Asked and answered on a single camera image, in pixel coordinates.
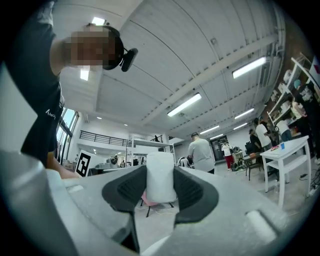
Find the gray t-shirt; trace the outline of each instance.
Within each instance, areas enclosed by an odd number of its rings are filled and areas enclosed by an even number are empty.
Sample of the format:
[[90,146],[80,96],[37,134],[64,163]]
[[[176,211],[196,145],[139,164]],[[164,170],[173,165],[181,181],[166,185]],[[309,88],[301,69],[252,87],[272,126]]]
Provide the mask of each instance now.
[[215,161],[210,149],[210,144],[203,138],[199,138],[190,143],[188,156],[193,156],[194,168],[197,170],[209,172],[215,168]]

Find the railing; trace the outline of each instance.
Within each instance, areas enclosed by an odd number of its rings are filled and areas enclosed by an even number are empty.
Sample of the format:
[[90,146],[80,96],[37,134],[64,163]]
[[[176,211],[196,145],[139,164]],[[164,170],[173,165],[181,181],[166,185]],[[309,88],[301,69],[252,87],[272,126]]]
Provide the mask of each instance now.
[[163,139],[162,135],[158,136],[157,139],[158,139],[158,142],[162,142],[162,143],[164,142],[164,139]]
[[92,141],[92,142],[124,146],[124,147],[127,146],[127,139],[100,135],[100,134],[96,134],[96,133],[92,133],[84,130],[80,132],[80,139]]

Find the red pants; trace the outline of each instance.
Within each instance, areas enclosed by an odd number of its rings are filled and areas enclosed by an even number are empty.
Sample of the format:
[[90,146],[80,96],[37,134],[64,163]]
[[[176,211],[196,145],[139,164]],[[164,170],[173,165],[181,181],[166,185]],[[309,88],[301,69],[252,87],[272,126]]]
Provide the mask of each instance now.
[[228,169],[231,168],[231,164],[234,162],[234,157],[232,155],[228,155],[224,157],[226,160],[226,164],[228,165]]

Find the blue object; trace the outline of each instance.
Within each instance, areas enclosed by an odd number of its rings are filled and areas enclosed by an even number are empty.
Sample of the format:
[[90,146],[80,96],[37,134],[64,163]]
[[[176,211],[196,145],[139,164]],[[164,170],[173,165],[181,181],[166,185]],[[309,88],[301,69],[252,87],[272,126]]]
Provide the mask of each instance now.
[[294,88],[297,89],[301,85],[301,81],[299,79],[297,79],[294,81],[293,85],[294,85]]

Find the fluorescent light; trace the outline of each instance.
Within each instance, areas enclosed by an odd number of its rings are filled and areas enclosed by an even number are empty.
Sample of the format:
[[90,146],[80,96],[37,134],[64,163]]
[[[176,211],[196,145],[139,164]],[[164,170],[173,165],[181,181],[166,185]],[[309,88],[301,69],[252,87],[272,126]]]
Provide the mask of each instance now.
[[88,81],[89,79],[89,70],[81,69],[80,70],[80,78]]
[[240,114],[240,115],[237,115],[234,119],[238,119],[238,118],[240,118],[240,117],[242,117],[242,116],[244,116],[244,115],[246,115],[246,114],[251,113],[251,112],[254,111],[254,110],[255,110],[254,108],[251,108],[250,110],[248,110],[248,111],[246,111],[246,112],[244,112],[244,113],[242,113],[242,114]]
[[224,135],[224,134],[222,133],[222,134],[219,134],[219,135],[217,135],[217,136],[214,136],[214,137],[210,138],[210,140],[213,140],[213,139],[215,139],[215,138],[221,137],[222,135]]
[[91,23],[96,24],[97,26],[102,26],[105,24],[105,20],[103,18],[94,17]]
[[169,117],[173,117],[175,114],[178,114],[180,111],[184,110],[186,107],[195,103],[196,101],[201,99],[201,95],[197,93],[192,98],[188,99],[185,103],[182,103],[180,106],[176,107],[174,110],[170,111],[167,115]]
[[244,123],[244,124],[241,124],[240,126],[236,127],[236,128],[233,128],[234,130],[238,129],[238,128],[241,128],[242,126],[246,126],[248,123]]
[[208,130],[202,131],[202,132],[200,132],[200,134],[205,134],[205,133],[210,132],[210,131],[212,131],[212,130],[214,130],[214,129],[217,129],[217,128],[219,128],[219,125],[217,125],[217,126],[215,126],[215,127],[212,127],[212,128],[210,128],[210,129],[208,129]]
[[252,61],[250,62],[249,64],[243,66],[243,67],[240,67],[239,69],[237,69],[236,71],[233,71],[232,72],[232,76],[234,79],[242,76],[243,74],[265,64],[267,61],[267,58],[266,57],[261,57],[261,58],[258,58],[256,59],[255,61]]

